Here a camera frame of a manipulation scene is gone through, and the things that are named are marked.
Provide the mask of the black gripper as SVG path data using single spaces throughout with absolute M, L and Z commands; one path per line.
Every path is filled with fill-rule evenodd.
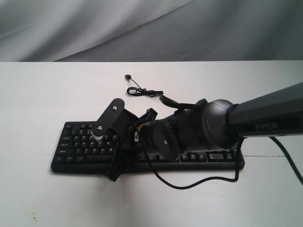
M 203 132 L 201 107 L 178 108 L 164 119 L 156 119 L 149 109 L 141 117 L 126 109 L 118 116 L 118 132 L 122 140 L 117 143 L 106 177 L 115 182 L 144 154 L 158 154 L 176 161 L 185 152 L 208 149 Z

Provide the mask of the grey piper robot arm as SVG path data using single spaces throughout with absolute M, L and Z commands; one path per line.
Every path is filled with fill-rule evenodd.
M 160 101 L 174 114 L 156 120 L 146 114 L 137 121 L 124 119 L 122 141 L 114 152 L 107 177 L 115 181 L 140 157 L 158 154 L 176 161 L 186 152 L 235 150 L 245 138 L 300 135 L 303 132 L 303 86 L 291 87 L 233 104 L 224 99 L 195 104 L 178 103 L 166 96 Z

